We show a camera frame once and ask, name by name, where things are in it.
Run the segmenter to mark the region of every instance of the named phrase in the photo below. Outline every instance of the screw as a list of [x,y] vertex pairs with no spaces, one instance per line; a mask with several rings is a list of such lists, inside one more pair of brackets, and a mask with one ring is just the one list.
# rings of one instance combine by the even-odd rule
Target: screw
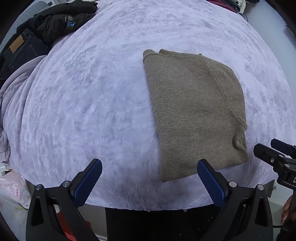
[[63,186],[64,188],[66,188],[66,187],[70,186],[70,182],[69,182],[69,181],[64,181],[64,182],[62,183],[62,186]]
[[41,184],[38,184],[38,185],[35,187],[36,190],[40,190],[41,188],[42,188],[42,185],[41,185]]
[[260,191],[264,190],[264,186],[261,185],[261,184],[259,184],[257,187],[258,187],[258,189],[259,189]]
[[237,186],[237,183],[234,181],[229,182],[229,186],[231,186],[232,188],[235,188]]

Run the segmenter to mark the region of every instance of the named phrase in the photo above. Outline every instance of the pile of clothes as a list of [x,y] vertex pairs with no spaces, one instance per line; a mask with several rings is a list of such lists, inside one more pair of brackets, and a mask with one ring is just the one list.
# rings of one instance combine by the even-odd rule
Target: pile of clothes
[[58,37],[76,31],[96,11],[96,2],[75,0],[45,9],[18,26],[0,53],[0,87],[23,64],[48,54]]
[[246,7],[246,0],[207,0],[210,3],[226,8],[232,12],[242,14]]

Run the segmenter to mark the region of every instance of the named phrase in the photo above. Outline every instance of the human hand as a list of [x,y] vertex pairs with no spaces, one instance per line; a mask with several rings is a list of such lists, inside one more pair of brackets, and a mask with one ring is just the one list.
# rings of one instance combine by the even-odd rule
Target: human hand
[[284,224],[284,222],[286,221],[286,219],[288,217],[290,217],[292,221],[295,221],[295,219],[296,219],[296,212],[290,213],[291,202],[292,202],[292,196],[289,197],[289,199],[287,200],[287,202],[284,205],[283,214],[281,215],[281,225]]

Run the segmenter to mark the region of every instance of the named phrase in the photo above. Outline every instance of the bed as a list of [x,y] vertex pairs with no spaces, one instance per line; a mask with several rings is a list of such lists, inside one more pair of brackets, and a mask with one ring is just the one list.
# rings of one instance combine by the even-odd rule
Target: bed
[[93,19],[1,88],[0,160],[31,183],[51,187],[98,158],[103,173],[87,200],[92,205],[175,210],[211,204],[197,174],[159,178],[142,56],[162,48],[201,53],[233,69],[245,97],[250,158],[220,172],[247,187],[275,179],[252,149],[272,138],[296,142],[285,75],[251,25],[205,0],[100,0]]

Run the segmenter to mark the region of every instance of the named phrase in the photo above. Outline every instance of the pink plastic bag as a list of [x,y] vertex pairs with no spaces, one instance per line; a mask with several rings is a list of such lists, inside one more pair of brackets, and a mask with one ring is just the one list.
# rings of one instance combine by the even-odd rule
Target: pink plastic bag
[[0,194],[10,197],[24,208],[29,209],[31,195],[26,180],[16,171],[12,170],[0,177]]

